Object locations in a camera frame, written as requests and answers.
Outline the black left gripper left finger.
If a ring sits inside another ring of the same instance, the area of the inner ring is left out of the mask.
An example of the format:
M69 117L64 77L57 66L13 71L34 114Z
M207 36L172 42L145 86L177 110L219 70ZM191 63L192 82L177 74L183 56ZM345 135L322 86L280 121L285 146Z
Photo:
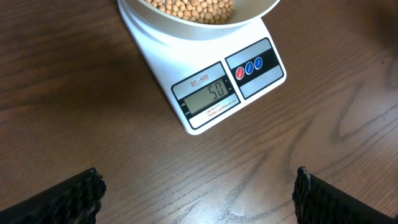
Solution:
M1 223L95 224L106 192L103 176L87 169L1 211Z

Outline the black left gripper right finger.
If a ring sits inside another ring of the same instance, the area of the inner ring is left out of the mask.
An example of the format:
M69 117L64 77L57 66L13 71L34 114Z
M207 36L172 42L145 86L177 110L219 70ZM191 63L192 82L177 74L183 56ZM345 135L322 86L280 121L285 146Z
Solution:
M389 217L309 173L297 170L292 200L298 224L396 224Z

